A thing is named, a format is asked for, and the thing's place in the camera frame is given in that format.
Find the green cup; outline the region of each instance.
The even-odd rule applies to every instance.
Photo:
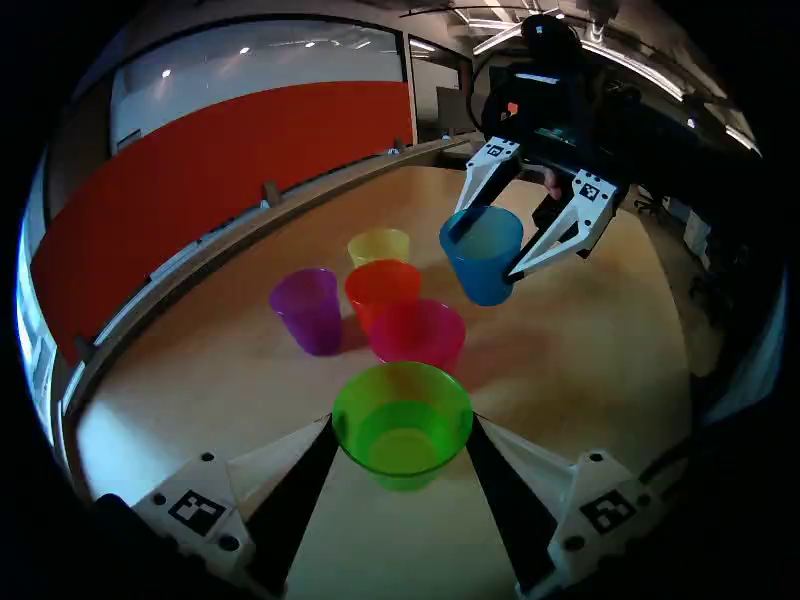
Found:
[[[472,405],[450,375],[390,362],[351,379],[333,405],[342,450],[392,491],[425,487],[464,448]]]

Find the blue cup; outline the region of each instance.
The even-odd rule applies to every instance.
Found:
[[[503,272],[519,253],[522,235],[517,216],[497,206],[470,206],[442,226],[439,243],[475,304],[495,306],[511,295]]]

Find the purple cup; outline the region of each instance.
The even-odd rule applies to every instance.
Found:
[[[309,354],[326,356],[339,350],[342,316],[336,275],[328,269],[303,269],[287,275],[272,290],[269,305]]]

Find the yellow cup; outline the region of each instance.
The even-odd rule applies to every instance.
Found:
[[[347,244],[356,267],[373,260],[393,259],[408,262],[408,234],[399,229],[371,229],[358,234]]]

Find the orange cup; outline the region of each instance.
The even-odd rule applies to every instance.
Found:
[[[350,273],[344,291],[364,333],[387,307],[416,299],[420,280],[415,267],[399,260],[376,260]]]

